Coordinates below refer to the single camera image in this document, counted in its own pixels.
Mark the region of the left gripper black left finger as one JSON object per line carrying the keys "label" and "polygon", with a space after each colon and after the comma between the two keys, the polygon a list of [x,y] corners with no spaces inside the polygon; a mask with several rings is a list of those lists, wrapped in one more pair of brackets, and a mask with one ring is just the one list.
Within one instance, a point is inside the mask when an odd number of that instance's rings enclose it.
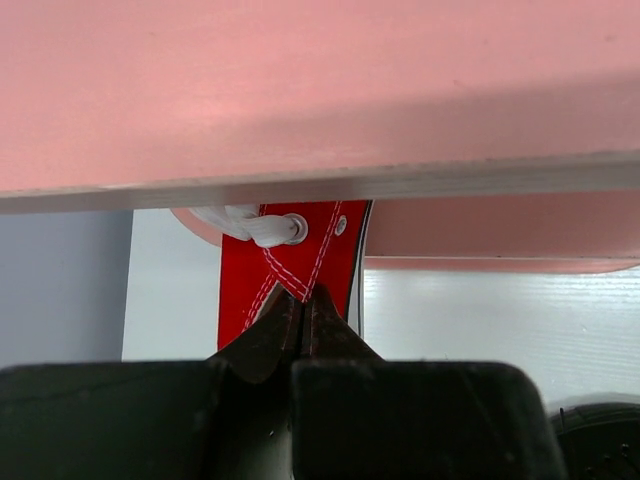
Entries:
{"label": "left gripper black left finger", "polygon": [[289,479],[300,304],[277,295],[213,357],[1,373],[5,479]]}

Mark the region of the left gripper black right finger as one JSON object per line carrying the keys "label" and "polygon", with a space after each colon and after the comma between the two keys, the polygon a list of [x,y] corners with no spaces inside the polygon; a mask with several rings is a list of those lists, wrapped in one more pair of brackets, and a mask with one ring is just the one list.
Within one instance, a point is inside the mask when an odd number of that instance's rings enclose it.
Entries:
{"label": "left gripper black right finger", "polygon": [[385,361],[317,287],[291,374],[298,479],[563,479],[539,392],[520,369]]}

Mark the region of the red sneaker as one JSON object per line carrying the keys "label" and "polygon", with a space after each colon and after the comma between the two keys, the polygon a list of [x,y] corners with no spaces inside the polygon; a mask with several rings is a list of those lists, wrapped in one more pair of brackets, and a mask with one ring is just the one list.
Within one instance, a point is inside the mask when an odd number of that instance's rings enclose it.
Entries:
{"label": "red sneaker", "polygon": [[363,323],[370,200],[177,208],[193,234],[221,249],[217,346],[248,330],[279,288],[306,303],[328,289],[340,317]]}

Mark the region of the black canvas shoe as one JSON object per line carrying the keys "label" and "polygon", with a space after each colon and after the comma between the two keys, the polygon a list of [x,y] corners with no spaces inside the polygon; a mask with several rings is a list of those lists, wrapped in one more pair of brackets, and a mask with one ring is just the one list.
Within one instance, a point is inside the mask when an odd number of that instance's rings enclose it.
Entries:
{"label": "black canvas shoe", "polygon": [[639,480],[639,406],[613,402],[559,409],[551,424],[570,479]]}

